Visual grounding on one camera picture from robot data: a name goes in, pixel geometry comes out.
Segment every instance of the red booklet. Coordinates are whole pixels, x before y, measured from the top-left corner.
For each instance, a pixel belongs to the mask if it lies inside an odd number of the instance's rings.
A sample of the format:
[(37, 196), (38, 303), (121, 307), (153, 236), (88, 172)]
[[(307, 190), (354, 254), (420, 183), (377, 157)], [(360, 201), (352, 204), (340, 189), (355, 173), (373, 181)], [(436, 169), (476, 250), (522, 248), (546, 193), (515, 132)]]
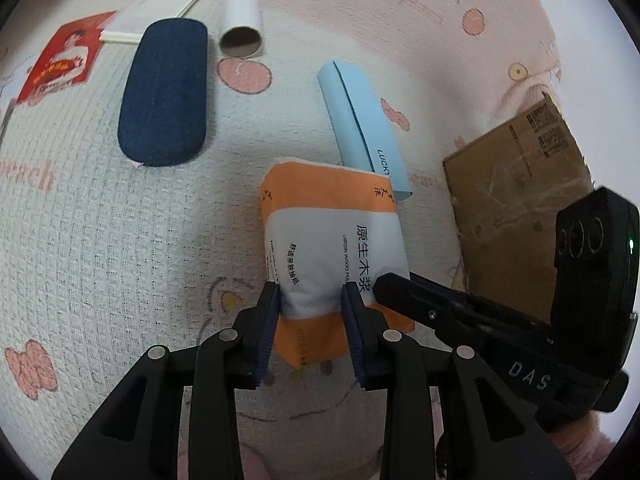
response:
[(100, 50), (100, 26), (113, 12), (65, 23), (50, 39), (33, 65), (16, 104), (30, 106), (69, 85), (85, 81)]

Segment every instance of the pink polka dot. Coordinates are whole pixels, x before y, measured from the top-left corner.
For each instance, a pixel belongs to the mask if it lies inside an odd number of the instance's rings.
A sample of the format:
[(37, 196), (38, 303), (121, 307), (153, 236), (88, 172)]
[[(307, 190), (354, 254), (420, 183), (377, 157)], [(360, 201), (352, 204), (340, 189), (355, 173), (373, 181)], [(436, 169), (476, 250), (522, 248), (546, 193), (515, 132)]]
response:
[(469, 9), (462, 17), (462, 28), (470, 36), (484, 32), (484, 14), (478, 9)]
[(271, 86), (271, 70), (262, 63), (227, 57), (218, 62), (220, 80), (241, 94), (259, 94)]

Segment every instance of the pink bow print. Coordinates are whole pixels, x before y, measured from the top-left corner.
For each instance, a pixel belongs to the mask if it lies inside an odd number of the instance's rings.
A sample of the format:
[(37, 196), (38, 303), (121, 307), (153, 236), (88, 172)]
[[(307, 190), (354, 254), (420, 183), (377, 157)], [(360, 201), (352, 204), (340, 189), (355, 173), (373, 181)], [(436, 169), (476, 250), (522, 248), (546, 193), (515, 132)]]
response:
[(27, 341), (24, 352), (5, 348), (4, 358), (18, 387), (31, 400), (38, 399), (38, 390), (41, 388), (50, 392), (58, 389), (58, 379), (51, 359), (37, 341), (33, 339)]

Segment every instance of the metal screw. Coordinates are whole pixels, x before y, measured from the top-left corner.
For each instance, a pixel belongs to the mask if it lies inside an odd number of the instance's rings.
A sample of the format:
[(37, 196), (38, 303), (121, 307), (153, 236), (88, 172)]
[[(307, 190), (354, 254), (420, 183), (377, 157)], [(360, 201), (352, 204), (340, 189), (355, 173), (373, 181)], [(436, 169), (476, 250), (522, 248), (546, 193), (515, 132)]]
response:
[(456, 354), (458, 354), (463, 359), (471, 359), (474, 355), (476, 355), (476, 353), (474, 352), (474, 349), (471, 348), (471, 346), (465, 346), (465, 345), (462, 345), (456, 348)]
[(389, 328), (382, 333), (382, 337), (387, 341), (396, 343), (402, 339), (402, 333), (398, 332), (398, 330), (394, 330), (393, 328)]
[(236, 332), (233, 328), (225, 328), (224, 330), (220, 331), (218, 337), (222, 339), (222, 341), (233, 341), (236, 337), (238, 337), (238, 332)]
[(149, 349), (149, 352), (147, 352), (146, 355), (149, 359), (159, 359), (163, 357), (165, 353), (166, 351), (163, 346), (153, 346)]

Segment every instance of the pink fabric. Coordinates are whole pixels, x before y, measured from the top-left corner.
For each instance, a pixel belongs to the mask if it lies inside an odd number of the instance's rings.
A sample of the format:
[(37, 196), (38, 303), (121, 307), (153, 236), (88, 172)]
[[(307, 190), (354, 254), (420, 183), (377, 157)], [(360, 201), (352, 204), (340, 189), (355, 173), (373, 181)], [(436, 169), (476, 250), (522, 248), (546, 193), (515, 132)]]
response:
[(349, 36), (497, 117), (510, 118), (539, 101), (533, 86), (553, 94), (552, 74), (559, 75), (556, 39), (539, 0), (260, 0), (260, 5)]
[(615, 444), (600, 431), (596, 422), (580, 446), (566, 453), (565, 458), (574, 470), (576, 479), (587, 480), (609, 456), (614, 446)]
[[(271, 480), (262, 459), (243, 444), (240, 444), (240, 458), (242, 459), (244, 480)], [(178, 480), (188, 479), (189, 464), (187, 453), (182, 453), (178, 456)]]
[[(432, 402), (431, 409), (433, 411), (433, 433), (437, 443), (444, 432), (440, 403)], [(575, 449), (564, 454), (567, 462), (574, 470), (576, 480), (588, 480), (591, 478), (615, 446), (600, 431), (598, 417), (593, 412), (590, 415), (590, 421), (591, 424), (585, 438)]]

